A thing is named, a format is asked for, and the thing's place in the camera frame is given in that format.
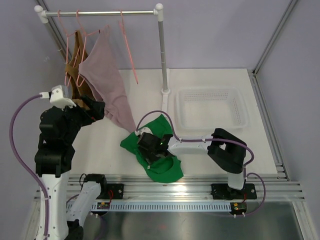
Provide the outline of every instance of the metal floor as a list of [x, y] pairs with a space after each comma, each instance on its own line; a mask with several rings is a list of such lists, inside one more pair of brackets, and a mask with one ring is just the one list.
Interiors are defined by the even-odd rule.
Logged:
[[[267, 202], [257, 214], [237, 219], [213, 212], [109, 212], [103, 219], [101, 240], [303, 239], [290, 202]], [[88, 216], [84, 240], [95, 240], [100, 224], [99, 218]]]

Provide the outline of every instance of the hanger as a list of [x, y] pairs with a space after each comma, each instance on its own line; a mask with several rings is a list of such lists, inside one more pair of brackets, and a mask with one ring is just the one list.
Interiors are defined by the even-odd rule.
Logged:
[[[66, 35], [66, 56], [65, 56], [65, 64], [68, 64], [68, 52], [69, 52], [69, 37], [73, 36], [74, 34], [76, 34], [77, 31], [73, 32], [72, 34], [68, 34], [64, 24], [62, 23], [62, 20], [61, 20], [61, 17], [60, 17], [60, 11], [61, 10], [58, 10], [58, 20], [62, 26], [62, 29]], [[78, 47], [78, 51], [76, 53], [76, 56], [75, 56], [75, 59], [74, 59], [74, 63], [73, 63], [73, 67], [75, 67], [76, 65], [76, 60], [77, 60], [77, 57], [79, 55], [79, 52], [80, 52], [80, 47]], [[69, 77], [69, 80], [68, 80], [68, 83], [67, 83], [67, 72], [65, 73], [65, 76], [64, 76], [64, 85], [66, 85], [67, 87], [69, 87], [70, 85], [70, 81], [71, 81], [71, 76]]]
[[131, 56], [131, 51], [130, 51], [130, 47], [129, 47], [128, 40], [127, 40], [127, 35], [126, 35], [126, 30], [125, 30], [125, 19], [124, 19], [124, 16], [123, 16], [121, 10], [120, 10], [120, 14], [121, 14], [122, 22], [119, 21], [119, 25], [120, 25], [120, 28], [122, 29], [122, 35], [124, 37], [126, 49], [128, 50], [129, 59], [130, 59], [130, 63], [132, 66], [132, 71], [133, 71], [133, 75], [135, 78], [135, 82], [136, 82], [136, 84], [138, 84], [138, 77], [137, 77], [137, 73], [136, 73], [136, 68], [135, 68], [134, 60], [132, 59], [132, 56]]
[[[83, 43], [83, 51], [82, 51], [82, 59], [81, 59], [81, 63], [84, 61], [84, 56], [85, 56], [85, 51], [86, 51], [86, 43], [87, 43], [87, 37], [88, 36], [91, 36], [93, 34], [96, 34], [96, 33], [100, 33], [100, 29], [98, 29], [97, 31], [94, 31], [94, 32], [91, 32], [91, 33], [87, 33], [84, 26], [80, 23], [80, 20], [79, 20], [79, 9], [75, 12], [75, 16], [76, 16], [76, 21], [78, 22], [78, 24], [80, 25], [80, 28], [82, 30], [82, 33], [84, 35], [84, 43]], [[82, 82], [79, 84], [79, 77], [80, 77], [80, 74], [78, 74], [78, 77], [76, 78], [76, 82], [75, 84], [78, 86], [78, 87], [81, 87], [82, 84], [84, 83], [85, 81], [85, 78], [83, 77], [82, 79]]]

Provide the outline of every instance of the metal plate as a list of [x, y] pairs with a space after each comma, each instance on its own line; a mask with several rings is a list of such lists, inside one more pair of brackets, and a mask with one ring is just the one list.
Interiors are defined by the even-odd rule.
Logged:
[[[248, 211], [257, 207], [249, 203]], [[84, 238], [104, 240], [303, 240], [291, 203], [267, 202], [251, 216], [228, 212], [108, 212], [88, 216]]]
[[[122, 183], [108, 183], [107, 189], [113, 192], [113, 200], [119, 200], [124, 198], [124, 185]], [[105, 194], [101, 194], [97, 197], [97, 199], [109, 200], [110, 196], [106, 192]]]
[[245, 194], [247, 200], [257, 199], [257, 192], [253, 183], [246, 183], [241, 193], [231, 195], [228, 191], [229, 186], [227, 183], [214, 183], [211, 184], [211, 194], [214, 200], [244, 200]]

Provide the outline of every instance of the white basket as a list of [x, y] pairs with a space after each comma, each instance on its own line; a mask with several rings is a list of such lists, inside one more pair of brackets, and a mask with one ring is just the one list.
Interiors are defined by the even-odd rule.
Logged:
[[188, 130], [239, 129], [248, 125], [248, 112], [234, 87], [182, 88], [176, 95], [176, 115]]

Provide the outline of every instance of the white table surface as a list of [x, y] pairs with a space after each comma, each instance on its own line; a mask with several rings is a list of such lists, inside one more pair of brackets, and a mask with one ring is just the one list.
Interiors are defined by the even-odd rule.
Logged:
[[[131, 70], [120, 70], [125, 84], [128, 101], [136, 124], [141, 117], [162, 107], [162, 73], [160, 69], [137, 70], [139, 84], [136, 84]], [[168, 99], [168, 113], [174, 121], [178, 135], [202, 135], [212, 132], [182, 130], [176, 124], [175, 95], [181, 87], [192, 86], [232, 86], [240, 90], [249, 114], [249, 126], [230, 130], [243, 140], [255, 154], [254, 162], [247, 166], [247, 172], [261, 175], [276, 175], [274, 159], [269, 147], [257, 102], [246, 69], [171, 69]], [[144, 120], [152, 121], [159, 114], [154, 113]], [[83, 127], [78, 133], [73, 147], [72, 174], [96, 173], [115, 176], [147, 177], [136, 157], [120, 147], [120, 142], [129, 135], [125, 129], [114, 125], [109, 119], [97, 121]], [[181, 155], [181, 167], [185, 176], [205, 177], [225, 175], [207, 155]]]

